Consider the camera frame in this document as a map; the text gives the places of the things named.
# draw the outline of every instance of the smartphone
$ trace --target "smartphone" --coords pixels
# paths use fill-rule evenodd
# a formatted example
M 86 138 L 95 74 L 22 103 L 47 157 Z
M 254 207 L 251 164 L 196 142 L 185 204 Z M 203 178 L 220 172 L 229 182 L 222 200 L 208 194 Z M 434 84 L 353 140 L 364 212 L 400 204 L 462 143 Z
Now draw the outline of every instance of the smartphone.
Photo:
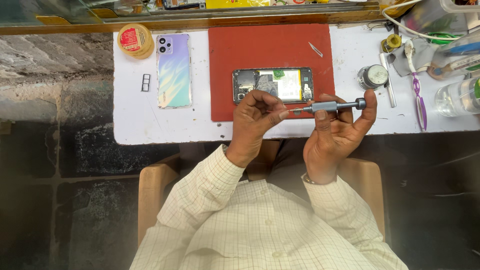
M 158 107 L 188 108 L 192 105 L 190 38 L 188 34 L 158 35 Z
M 233 71 L 233 102 L 239 104 L 253 89 L 266 91 L 284 103 L 305 103 L 313 99 L 312 69 L 260 68 Z
M 205 0 L 162 0 L 162 4 L 166 10 L 205 8 Z

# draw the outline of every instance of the shirt sleeve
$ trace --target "shirt sleeve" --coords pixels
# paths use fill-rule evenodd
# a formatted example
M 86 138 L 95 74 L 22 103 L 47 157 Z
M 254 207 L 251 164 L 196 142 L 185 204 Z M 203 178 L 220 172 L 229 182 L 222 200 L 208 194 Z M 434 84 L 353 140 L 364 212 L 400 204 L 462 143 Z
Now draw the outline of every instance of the shirt sleeve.
M 225 207 L 245 170 L 227 159 L 226 150 L 221 145 L 173 186 L 130 270 L 178 269 L 195 232 Z
M 326 185 L 304 182 L 315 214 L 379 269 L 407 270 L 377 227 L 367 203 L 340 177 Z

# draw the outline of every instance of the precision screwdriver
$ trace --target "precision screwdriver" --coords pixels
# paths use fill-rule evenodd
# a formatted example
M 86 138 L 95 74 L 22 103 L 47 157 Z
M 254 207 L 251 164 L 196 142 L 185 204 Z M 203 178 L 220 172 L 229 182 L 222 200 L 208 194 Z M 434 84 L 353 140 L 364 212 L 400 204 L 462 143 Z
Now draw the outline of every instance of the precision screwdriver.
M 364 108 L 367 107 L 367 102 L 365 102 L 364 98 L 357 98 L 355 102 L 347 102 L 347 103 L 339 103 L 336 101 L 315 102 L 315 103 L 312 103 L 310 106 L 303 107 L 303 109 L 297 108 L 297 109 L 291 109 L 288 111 L 293 111 L 293 112 L 306 111 L 311 114 L 315 114 L 315 112 L 318 110 L 336 111 L 339 109 L 351 108 L 351 107 L 355 107 L 357 110 L 363 110 Z

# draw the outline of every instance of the hand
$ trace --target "hand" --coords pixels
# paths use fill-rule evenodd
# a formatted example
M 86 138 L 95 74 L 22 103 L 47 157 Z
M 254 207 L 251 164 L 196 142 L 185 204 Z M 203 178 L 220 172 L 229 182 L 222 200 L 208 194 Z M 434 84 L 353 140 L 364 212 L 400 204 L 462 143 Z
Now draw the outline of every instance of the hand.
M 372 127 L 377 117 L 377 97 L 372 89 L 364 94 L 367 107 L 353 122 L 352 108 L 327 113 L 315 113 L 315 130 L 303 148 L 303 160 L 310 179 L 319 184 L 328 184 L 336 179 L 337 166 L 355 150 Z M 337 96 L 322 94 L 320 101 L 345 103 Z
M 258 155 L 265 132 L 288 114 L 280 99 L 265 91 L 250 91 L 233 111 L 233 137 L 225 153 L 227 159 L 238 167 L 247 167 Z

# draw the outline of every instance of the shirt cuff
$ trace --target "shirt cuff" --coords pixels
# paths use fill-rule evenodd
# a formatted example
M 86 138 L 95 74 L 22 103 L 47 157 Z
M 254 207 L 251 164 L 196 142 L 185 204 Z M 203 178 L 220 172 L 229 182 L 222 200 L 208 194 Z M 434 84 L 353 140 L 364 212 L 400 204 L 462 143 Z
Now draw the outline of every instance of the shirt cuff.
M 245 168 L 233 164 L 225 156 L 227 146 L 220 145 L 204 163 L 204 172 L 210 182 L 218 189 L 233 190 L 243 175 Z
M 312 205 L 337 206 L 346 203 L 349 195 L 349 185 L 344 182 L 340 176 L 333 181 L 324 185 L 309 184 L 303 182 L 307 189 Z

